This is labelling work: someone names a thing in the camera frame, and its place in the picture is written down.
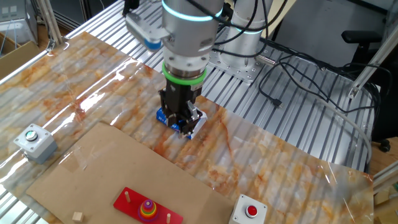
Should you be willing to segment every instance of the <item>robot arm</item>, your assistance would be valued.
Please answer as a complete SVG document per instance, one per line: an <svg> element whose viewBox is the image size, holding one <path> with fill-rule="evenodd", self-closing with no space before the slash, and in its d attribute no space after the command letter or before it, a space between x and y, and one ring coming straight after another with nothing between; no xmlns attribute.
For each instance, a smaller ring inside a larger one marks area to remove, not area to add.
<svg viewBox="0 0 398 224"><path fill-rule="evenodd" d="M159 91L167 125L177 124L180 135L193 132L202 113L194 107L201 94L209 53L212 50L218 22L200 12L186 0L162 0L162 28L153 28L138 15L129 12L138 0L126 0L126 25L130 32L149 50L164 44L163 73L166 88ZM197 0L212 13L220 15L223 0Z"/></svg>

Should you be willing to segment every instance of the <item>transparent plastic sheet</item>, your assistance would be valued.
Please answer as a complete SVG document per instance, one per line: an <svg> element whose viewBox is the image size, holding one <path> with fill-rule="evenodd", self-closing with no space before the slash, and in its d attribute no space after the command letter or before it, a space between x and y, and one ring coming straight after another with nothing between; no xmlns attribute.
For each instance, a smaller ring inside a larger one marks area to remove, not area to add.
<svg viewBox="0 0 398 224"><path fill-rule="evenodd" d="M179 139L155 117L164 86L163 75L95 37L73 38L0 86L0 183L58 223L25 191L101 121L225 197L246 194L267 204L266 223L373 222L371 176L316 159L203 97L196 105L208 121L193 140ZM51 131L58 144L43 165L28 161L12 142L30 123ZM96 156L78 161L79 168Z"/></svg>

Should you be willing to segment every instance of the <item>metal table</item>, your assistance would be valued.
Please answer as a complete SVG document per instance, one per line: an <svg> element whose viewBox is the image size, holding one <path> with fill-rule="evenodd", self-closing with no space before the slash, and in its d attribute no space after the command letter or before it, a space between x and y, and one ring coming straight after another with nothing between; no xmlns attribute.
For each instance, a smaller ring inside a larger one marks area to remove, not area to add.
<svg viewBox="0 0 398 224"><path fill-rule="evenodd" d="M161 72L162 50L154 54L147 51L127 31L121 15L122 9L123 1L120 0L68 34L67 37L73 38L81 32L88 32ZM158 1L143 2L136 13L150 24L159 27L162 24L162 5ZM46 53L40 53L9 77L27 68ZM277 60L285 54L267 47L264 55ZM371 105L371 95L367 91L360 91L354 100L349 100L347 94L352 81L338 77L334 84L335 73L319 70L313 63L297 57L290 58L289 62L316 81L325 92L330 93L331 98L342 108L353 109ZM266 78L261 88L270 96L281 100L285 106L276 108L260 94L258 84L269 69L271 68L265 66L253 83L245 83L209 65L202 95L317 158L364 170L368 152L358 132L319 104L314 97L298 89L280 69L275 69ZM304 80L292 69L290 72L312 91L318 92L308 80ZM374 120L373 110L360 110L347 116L370 137ZM1 188L0 223L46 222Z"/></svg>

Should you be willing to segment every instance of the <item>blue light ring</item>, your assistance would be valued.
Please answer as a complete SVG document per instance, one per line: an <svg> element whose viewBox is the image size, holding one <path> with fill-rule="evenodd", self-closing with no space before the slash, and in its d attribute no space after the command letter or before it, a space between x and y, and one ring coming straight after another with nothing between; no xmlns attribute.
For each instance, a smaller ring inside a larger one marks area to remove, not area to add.
<svg viewBox="0 0 398 224"><path fill-rule="evenodd" d="M194 22L207 22L207 21L211 21L213 19L211 16L189 16L189 15L182 14L182 13L177 12L174 9L170 8L168 5L166 5L164 0L162 0L162 5L163 5L163 8L168 13L170 13L171 15L173 15L175 17L183 19L183 20L194 21ZM221 8L221 11L216 14L216 17L219 17L222 12L223 12L223 9Z"/></svg>

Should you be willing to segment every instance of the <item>cardboard sheet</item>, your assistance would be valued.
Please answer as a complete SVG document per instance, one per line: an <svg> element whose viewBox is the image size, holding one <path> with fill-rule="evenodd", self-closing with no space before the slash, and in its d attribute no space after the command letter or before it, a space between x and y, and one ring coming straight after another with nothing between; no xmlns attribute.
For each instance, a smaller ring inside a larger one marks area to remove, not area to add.
<svg viewBox="0 0 398 224"><path fill-rule="evenodd" d="M186 224L227 223L233 202L133 140L98 123L27 190L65 224L139 223L113 208L129 187L179 213Z"/></svg>

